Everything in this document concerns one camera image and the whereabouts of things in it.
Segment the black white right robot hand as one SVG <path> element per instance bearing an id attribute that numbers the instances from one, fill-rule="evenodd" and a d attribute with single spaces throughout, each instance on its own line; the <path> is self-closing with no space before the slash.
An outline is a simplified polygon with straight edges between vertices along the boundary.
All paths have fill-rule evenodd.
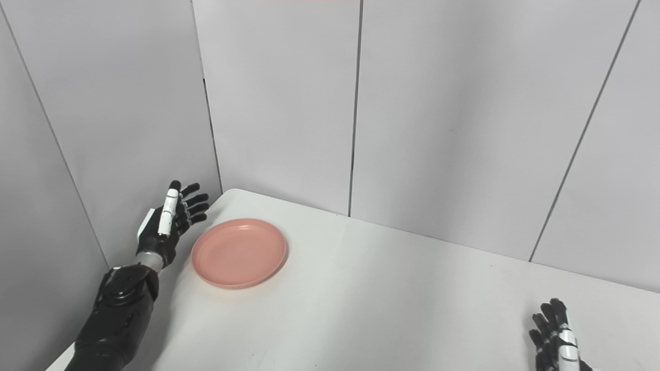
<path id="1" fill-rule="evenodd" d="M 563 301 L 551 298 L 540 305 L 540 313 L 533 314 L 535 328 L 529 331 L 535 346 L 536 370 L 593 370 L 582 359 L 578 342 L 568 321 Z"/>

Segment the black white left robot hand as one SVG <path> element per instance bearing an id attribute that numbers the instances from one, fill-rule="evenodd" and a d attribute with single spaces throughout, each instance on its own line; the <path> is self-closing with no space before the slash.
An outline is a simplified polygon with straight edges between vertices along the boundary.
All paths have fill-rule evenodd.
<path id="1" fill-rule="evenodd" d="M 160 272 L 174 261 L 181 236 L 207 220 L 209 195 L 200 188 L 197 182 L 186 187 L 180 181 L 171 182 L 163 205 L 150 209 L 142 221 L 135 263 Z"/>

